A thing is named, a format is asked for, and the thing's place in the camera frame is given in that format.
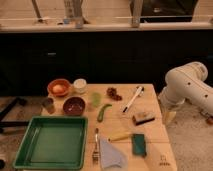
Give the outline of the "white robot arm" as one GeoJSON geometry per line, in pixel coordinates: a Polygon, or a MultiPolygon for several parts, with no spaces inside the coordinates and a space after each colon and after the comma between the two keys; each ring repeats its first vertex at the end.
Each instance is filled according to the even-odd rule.
{"type": "Polygon", "coordinates": [[[186,99],[198,106],[204,116],[213,117],[213,87],[205,83],[207,76],[207,67],[201,62],[190,62],[166,73],[166,86],[158,95],[165,125],[186,99]]]}

